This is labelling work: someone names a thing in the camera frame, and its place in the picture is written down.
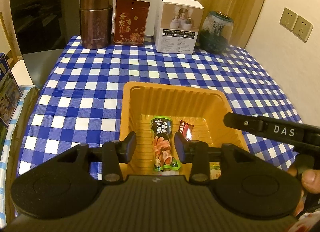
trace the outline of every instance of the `round black disc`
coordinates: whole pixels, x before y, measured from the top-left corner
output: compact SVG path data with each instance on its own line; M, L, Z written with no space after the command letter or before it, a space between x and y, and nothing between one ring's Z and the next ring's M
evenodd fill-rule
M237 214L254 219L275 219L294 212L301 187L296 178L284 171L245 162L216 180L215 193Z
M73 163L38 166L12 184L18 212L41 219L73 215L88 207L98 192L97 181Z

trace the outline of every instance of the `glass jar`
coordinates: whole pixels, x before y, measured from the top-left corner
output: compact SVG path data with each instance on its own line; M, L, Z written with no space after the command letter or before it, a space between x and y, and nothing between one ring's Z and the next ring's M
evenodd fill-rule
M233 20L221 12L208 13L199 33L200 47L209 53L221 53L229 44Z

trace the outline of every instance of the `red pouch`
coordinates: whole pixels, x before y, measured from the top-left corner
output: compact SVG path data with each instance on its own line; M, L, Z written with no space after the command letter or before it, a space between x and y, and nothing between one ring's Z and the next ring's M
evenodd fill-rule
M114 44L143 44L149 6L150 3L144 1L116 1Z
M189 141L192 139L192 129L194 125L188 124L187 122L180 119L179 132L183 135L183 137Z

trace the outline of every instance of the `orange basket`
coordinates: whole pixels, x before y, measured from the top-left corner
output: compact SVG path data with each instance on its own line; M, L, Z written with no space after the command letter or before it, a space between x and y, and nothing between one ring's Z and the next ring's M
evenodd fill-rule
M121 163L121 171L128 174L152 175L154 166L151 119L157 115L172 118L172 137L179 128L180 119L194 125L192 139L206 142L210 147L232 143L249 151L241 131L225 127L223 117L232 112L224 93L218 90L198 89L156 83L128 82L124 85L120 140L135 131L137 147L129 164ZM172 140L172 156L178 159ZM179 174L188 179L191 163L182 164Z

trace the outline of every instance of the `gray panel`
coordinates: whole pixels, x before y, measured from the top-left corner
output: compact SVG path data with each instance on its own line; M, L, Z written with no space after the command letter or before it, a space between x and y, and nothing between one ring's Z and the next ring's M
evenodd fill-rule
M294 222L292 216L239 217L221 207L207 187L188 184L184 176L130 176L122 185L106 186L90 207L73 216L37 220L20 215L4 231L283 232Z
M23 60L34 85L42 89L64 49L23 54Z

